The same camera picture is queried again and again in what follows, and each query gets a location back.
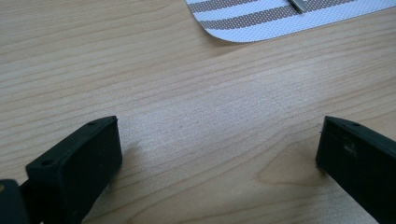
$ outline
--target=wooden table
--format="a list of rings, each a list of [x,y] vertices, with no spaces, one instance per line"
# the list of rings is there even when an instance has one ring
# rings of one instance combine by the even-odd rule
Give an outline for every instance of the wooden table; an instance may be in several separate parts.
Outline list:
[[[1,1],[0,177],[119,118],[87,223],[375,223],[316,168],[323,118],[396,139],[396,8],[233,44],[183,0]]]

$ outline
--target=wooden surface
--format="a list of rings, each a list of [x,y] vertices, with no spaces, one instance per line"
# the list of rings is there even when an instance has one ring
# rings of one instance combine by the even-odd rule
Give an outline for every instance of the wooden surface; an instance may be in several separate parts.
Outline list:
[[[183,0],[1,1],[0,177],[119,118],[87,223],[375,223],[315,167],[325,115],[396,139],[396,8],[236,45]]]

